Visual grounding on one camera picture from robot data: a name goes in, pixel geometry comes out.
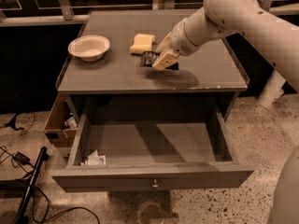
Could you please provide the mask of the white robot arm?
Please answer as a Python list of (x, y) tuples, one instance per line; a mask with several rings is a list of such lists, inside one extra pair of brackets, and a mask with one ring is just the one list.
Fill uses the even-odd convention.
[(299, 91), (299, 27), (259, 6), (257, 0), (203, 0), (203, 6), (177, 23), (159, 44), (158, 70), (190, 56), (211, 40), (242, 35)]

